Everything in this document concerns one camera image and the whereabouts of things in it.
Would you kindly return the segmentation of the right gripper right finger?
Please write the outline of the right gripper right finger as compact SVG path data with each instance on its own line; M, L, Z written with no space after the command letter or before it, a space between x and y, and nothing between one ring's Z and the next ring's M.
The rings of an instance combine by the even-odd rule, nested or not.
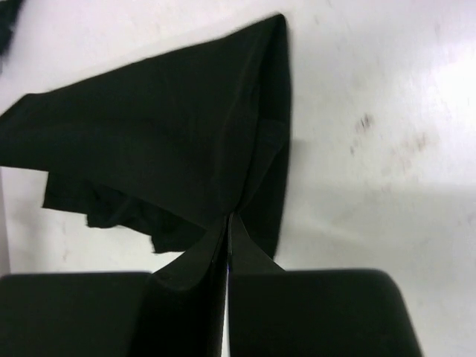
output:
M287 271L228 226L233 356L420 356L401 292L375 269Z

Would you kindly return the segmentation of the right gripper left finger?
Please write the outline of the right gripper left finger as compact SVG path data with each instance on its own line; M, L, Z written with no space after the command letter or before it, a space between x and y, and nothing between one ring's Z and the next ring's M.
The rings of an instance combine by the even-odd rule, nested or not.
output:
M127 356L220 356L225 314L228 219L155 272L131 271L138 297Z

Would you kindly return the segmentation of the black tank top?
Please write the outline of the black tank top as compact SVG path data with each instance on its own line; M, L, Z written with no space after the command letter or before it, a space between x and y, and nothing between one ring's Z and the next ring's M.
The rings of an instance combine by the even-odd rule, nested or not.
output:
M1 165L48 173L45 208L185 251L242 217L274 256L289 166L286 18L41 94L1 116Z

